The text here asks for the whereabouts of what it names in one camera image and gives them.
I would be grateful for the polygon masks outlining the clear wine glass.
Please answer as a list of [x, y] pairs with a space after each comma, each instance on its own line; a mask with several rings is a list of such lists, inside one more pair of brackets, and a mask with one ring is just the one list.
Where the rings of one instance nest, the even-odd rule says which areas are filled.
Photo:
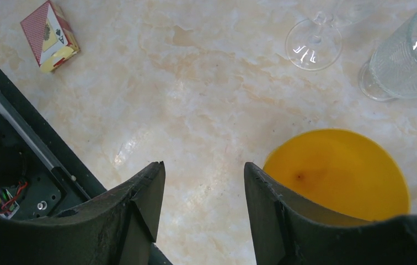
[[381, 1], [316, 0], [300, 1], [307, 19], [297, 23], [288, 33], [285, 51], [298, 68], [318, 71], [329, 67], [340, 56], [340, 28], [369, 17]]

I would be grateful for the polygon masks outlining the yellow wine glass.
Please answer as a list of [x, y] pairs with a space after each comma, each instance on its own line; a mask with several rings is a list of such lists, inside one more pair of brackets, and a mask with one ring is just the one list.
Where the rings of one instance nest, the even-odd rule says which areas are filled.
[[410, 213], [409, 187], [396, 161], [350, 130], [297, 135], [268, 155], [263, 170], [312, 202], [353, 218], [383, 221]]

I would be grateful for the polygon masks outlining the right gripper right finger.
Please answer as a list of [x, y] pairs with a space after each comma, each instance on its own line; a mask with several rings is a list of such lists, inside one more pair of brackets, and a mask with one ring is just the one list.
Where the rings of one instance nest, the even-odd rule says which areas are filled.
[[340, 214], [252, 162], [244, 186], [257, 264], [417, 264], [417, 215], [365, 221]]

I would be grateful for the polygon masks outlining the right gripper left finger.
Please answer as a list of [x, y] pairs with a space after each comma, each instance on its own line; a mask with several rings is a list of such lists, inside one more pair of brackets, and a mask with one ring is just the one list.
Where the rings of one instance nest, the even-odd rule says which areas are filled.
[[156, 246], [163, 162], [75, 207], [31, 220], [0, 218], [0, 264], [166, 264]]

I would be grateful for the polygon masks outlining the clear ribbed short glass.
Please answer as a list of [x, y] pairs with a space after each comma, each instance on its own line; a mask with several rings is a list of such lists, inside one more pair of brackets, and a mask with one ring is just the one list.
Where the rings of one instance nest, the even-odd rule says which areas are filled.
[[362, 66], [359, 87], [378, 102], [417, 98], [417, 12]]

